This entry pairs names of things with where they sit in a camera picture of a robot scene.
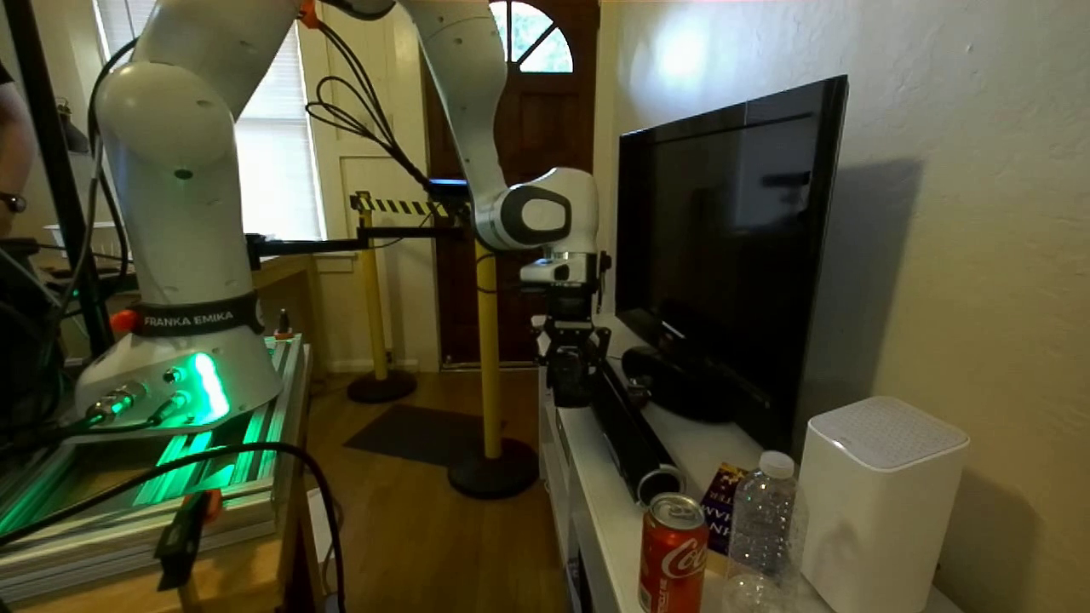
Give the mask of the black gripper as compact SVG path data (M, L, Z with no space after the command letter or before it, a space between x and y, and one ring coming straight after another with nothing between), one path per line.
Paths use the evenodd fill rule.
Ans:
M588 407L610 346L610 332L594 325L594 294L549 287L540 342L555 402L563 409Z

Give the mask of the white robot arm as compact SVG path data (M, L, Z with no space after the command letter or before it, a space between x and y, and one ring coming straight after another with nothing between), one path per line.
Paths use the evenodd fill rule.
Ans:
M495 121L503 92L487 0L330 0L352 17L407 12L469 187L475 236L528 250L528 287L595 275L595 192L576 167L510 183ZM94 117L138 256L138 327L94 359L73 412L92 429L202 429L280 396L255 325L241 239L236 121L303 0L161 0L132 58L104 81Z

